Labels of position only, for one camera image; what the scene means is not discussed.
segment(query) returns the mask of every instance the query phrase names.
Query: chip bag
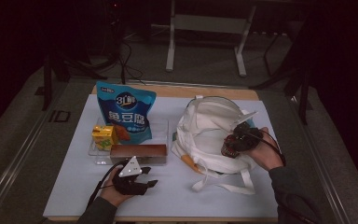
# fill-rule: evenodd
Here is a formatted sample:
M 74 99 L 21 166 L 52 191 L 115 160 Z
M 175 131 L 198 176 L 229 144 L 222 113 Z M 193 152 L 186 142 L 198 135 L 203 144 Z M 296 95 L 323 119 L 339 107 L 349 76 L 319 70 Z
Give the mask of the chip bag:
M 97 81 L 98 104 L 106 125 L 113 125 L 123 145 L 152 138 L 147 114 L 156 100 L 153 91 Z

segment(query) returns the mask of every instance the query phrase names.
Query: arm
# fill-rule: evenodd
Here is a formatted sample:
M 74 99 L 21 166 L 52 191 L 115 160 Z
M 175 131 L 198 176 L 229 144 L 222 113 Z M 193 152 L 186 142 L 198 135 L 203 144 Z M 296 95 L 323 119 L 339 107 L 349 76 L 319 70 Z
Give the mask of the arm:
M 268 135 L 269 130 L 262 128 L 261 131 L 263 139 L 276 147 Z M 303 190 L 296 171 L 283 166 L 281 157 L 269 145 L 260 142 L 245 153 L 269 173 L 278 203 L 279 223 L 321 223 L 317 206 Z
M 100 197 L 79 218 L 77 224 L 111 224 L 116 215 L 117 208 L 133 195 L 122 195 L 113 184 L 113 177 L 118 168 L 113 169 L 109 178 L 103 183 Z
M 303 190 L 295 170 L 277 167 L 268 173 L 278 203 L 279 223 L 322 223 L 316 204 Z

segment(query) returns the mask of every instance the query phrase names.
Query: sleeve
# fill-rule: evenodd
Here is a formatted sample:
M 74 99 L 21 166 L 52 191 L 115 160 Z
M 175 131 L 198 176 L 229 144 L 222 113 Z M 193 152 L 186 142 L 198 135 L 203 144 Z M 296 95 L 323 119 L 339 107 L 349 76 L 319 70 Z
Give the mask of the sleeve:
M 322 223 L 316 204 L 302 188 L 295 170 L 278 167 L 268 173 L 278 203 L 278 223 Z
M 117 208 L 107 200 L 98 197 L 83 213 L 77 224 L 112 224 Z

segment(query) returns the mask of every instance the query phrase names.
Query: white backpack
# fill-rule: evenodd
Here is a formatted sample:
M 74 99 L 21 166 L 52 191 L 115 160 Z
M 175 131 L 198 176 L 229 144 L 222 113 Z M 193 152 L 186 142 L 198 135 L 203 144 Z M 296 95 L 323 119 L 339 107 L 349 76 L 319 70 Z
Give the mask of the white backpack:
M 194 190 L 201 190 L 208 176 L 219 178 L 241 173 L 244 187 L 216 185 L 231 192 L 255 194 L 249 175 L 255 161 L 243 153 L 235 159 L 221 154 L 224 139 L 245 120 L 253 125 L 249 119 L 253 114 L 240 110 L 234 102 L 223 97 L 196 96 L 190 101 L 178 123 L 172 152 L 193 170 L 205 175 L 193 186 Z

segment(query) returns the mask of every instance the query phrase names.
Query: table leg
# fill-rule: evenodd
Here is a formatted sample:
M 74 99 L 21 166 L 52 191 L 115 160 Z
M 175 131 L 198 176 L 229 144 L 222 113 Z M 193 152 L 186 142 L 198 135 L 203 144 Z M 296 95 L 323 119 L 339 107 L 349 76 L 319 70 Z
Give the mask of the table leg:
M 240 77 L 246 77 L 245 65 L 243 63 L 243 58 L 242 58 L 242 50 L 243 50 L 243 46 L 245 45 L 246 38 L 248 37 L 249 30 L 251 28 L 253 16 L 255 14 L 255 8 L 256 8 L 256 6 L 252 6 L 251 11 L 249 12 L 249 16 L 246 20 L 246 23 L 244 24 L 244 27 L 243 27 L 241 42 L 237 47 L 234 48 Z
M 170 24 L 170 45 L 168 47 L 167 72 L 173 71 L 173 59 L 175 55 L 175 0 L 171 0 L 171 24 Z

